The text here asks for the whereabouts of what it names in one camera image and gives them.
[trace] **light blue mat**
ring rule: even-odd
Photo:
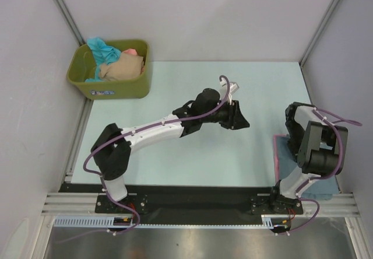
[[[143,99],[95,100],[79,150],[72,183],[100,183],[83,171],[85,158],[106,125],[150,123],[170,114],[204,88],[219,89],[219,75],[240,89],[242,114],[250,128],[230,131],[204,124],[200,131],[131,154],[126,184],[259,187],[275,184],[274,134],[286,132],[285,109],[309,103],[296,62],[154,62],[150,93]],[[90,169],[98,170],[93,159]]]

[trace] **white wall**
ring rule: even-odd
[[[1,254],[23,218],[29,248],[46,193],[58,187],[83,97],[66,81],[78,45],[53,0],[0,5]]]
[[[331,0],[65,0],[85,38],[142,38],[156,61],[299,61]]]
[[[353,192],[373,242],[373,0],[343,0],[305,66],[314,102],[361,121],[349,127],[340,175]]]

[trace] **fabric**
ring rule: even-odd
[[[143,57],[122,52],[119,60],[112,64],[101,64],[98,76],[102,80],[120,81],[138,77],[143,66]]]
[[[121,52],[113,46],[106,45],[106,43],[99,37],[88,39],[87,45],[91,49],[94,60],[96,62],[96,70],[94,72],[94,79],[86,79],[86,82],[101,81],[101,79],[98,77],[98,73],[100,72],[100,65],[109,65],[113,62],[118,61]]]
[[[127,53],[129,55],[134,55],[134,56],[138,55],[138,52],[136,51],[136,49],[132,49],[132,48],[123,51],[123,53]]]
[[[273,137],[273,147],[275,151],[275,173],[276,181],[286,178],[298,164],[287,146],[289,137],[286,135],[275,135]],[[302,197],[315,200],[330,200],[333,194],[338,194],[338,184],[335,177],[327,180],[319,180],[311,185]]]
[[[138,52],[136,51],[136,49],[131,49],[131,48],[123,51],[123,53],[127,53],[127,54],[130,54],[130,55],[135,55],[135,56],[138,55]],[[141,73],[144,72],[144,69],[145,69],[145,67],[144,67],[144,63],[143,63],[142,68],[141,68]]]

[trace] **laundry basket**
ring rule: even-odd
[[[145,97],[150,91],[152,82],[152,70],[149,60],[149,46],[143,40],[113,40],[105,42],[120,51],[136,49],[140,56],[144,57],[144,70],[134,79],[122,81],[85,82],[88,78],[94,78],[96,62],[87,44],[80,46],[71,61],[67,78],[87,98],[91,100],[108,99],[134,99]]]

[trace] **teal cloth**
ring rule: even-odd
[[[293,156],[287,147],[287,136],[277,136],[277,158],[279,160],[279,176],[280,179],[286,178],[295,167],[298,166],[297,162],[294,161]],[[338,184],[335,177],[326,180],[319,180],[311,185],[302,194],[303,198],[310,198],[315,200],[330,200],[333,198],[333,194],[338,194]]]
[[[96,70],[94,72],[94,78],[86,79],[86,82],[102,81],[98,77],[98,73],[100,72],[100,65],[102,63],[106,63],[107,65],[109,65],[113,62],[118,61],[121,52],[113,46],[106,45],[106,43],[99,37],[88,39],[87,45],[91,49],[94,60],[96,62]]]

